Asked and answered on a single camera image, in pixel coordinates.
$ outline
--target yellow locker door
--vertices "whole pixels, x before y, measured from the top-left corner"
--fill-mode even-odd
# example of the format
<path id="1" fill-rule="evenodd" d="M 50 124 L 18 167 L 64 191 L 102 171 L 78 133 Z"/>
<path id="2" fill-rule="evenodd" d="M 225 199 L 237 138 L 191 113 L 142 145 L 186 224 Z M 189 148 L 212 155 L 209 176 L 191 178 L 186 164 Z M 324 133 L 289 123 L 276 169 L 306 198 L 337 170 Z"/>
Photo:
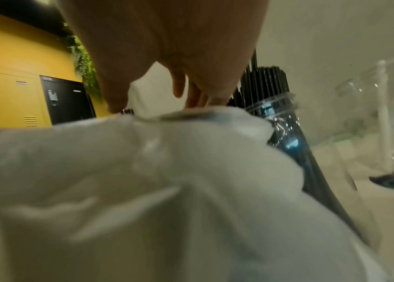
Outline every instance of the yellow locker door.
<path id="1" fill-rule="evenodd" d="M 33 79 L 0 73 L 0 128 L 46 126 L 42 106 Z"/>

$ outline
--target green plant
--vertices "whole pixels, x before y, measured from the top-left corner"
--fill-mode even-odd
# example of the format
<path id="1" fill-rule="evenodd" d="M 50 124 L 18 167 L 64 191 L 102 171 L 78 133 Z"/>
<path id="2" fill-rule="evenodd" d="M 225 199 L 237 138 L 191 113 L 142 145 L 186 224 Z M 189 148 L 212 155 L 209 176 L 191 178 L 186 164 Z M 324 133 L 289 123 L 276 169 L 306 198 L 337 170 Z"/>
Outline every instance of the green plant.
<path id="1" fill-rule="evenodd" d="M 73 34 L 67 24 L 64 24 L 64 29 L 68 34 L 65 38 L 65 42 L 73 54 L 76 74 L 82 78 L 87 94 L 101 99 L 96 71 L 89 53 L 87 53 L 84 45 L 82 45 L 79 38 Z"/>

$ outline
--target white plastic bag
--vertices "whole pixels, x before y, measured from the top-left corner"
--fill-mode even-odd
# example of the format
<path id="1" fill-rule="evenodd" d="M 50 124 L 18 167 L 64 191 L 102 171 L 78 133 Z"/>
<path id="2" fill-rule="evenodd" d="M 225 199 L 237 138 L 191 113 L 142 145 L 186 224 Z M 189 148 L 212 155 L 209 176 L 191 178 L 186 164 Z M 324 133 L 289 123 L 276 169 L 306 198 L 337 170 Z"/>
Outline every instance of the white plastic bag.
<path id="1" fill-rule="evenodd" d="M 392 281 L 271 133 L 229 108 L 1 132 L 0 282 Z"/>

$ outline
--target yellow wall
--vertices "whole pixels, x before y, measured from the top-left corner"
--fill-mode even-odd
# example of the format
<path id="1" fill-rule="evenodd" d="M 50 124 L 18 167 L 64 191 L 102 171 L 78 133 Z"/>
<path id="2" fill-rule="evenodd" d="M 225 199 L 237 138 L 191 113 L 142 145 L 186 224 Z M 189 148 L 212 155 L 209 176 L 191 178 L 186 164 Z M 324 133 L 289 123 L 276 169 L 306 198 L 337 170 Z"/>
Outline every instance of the yellow wall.
<path id="1" fill-rule="evenodd" d="M 39 75 L 80 81 L 73 69 L 72 56 L 59 38 L 0 15 L 0 72 L 9 70 L 32 74 L 38 84 L 37 94 L 42 98 Z M 106 105 L 92 100 L 97 117 L 107 116 Z"/>

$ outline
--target skin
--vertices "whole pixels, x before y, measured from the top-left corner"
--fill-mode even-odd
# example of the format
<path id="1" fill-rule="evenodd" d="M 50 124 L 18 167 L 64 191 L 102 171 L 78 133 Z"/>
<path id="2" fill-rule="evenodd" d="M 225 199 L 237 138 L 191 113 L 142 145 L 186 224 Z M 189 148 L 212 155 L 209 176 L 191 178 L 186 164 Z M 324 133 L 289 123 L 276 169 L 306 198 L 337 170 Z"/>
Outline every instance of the skin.
<path id="1" fill-rule="evenodd" d="M 156 61 L 186 107 L 225 105 L 253 54 L 268 0 L 58 0 L 88 50 L 110 112 Z"/>

